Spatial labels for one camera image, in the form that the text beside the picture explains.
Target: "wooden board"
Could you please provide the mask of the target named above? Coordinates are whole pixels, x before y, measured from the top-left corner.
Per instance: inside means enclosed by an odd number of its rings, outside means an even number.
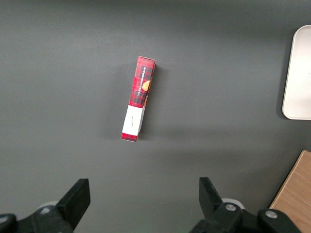
[[[286,213],[302,233],[311,233],[311,152],[301,152],[270,208]]]

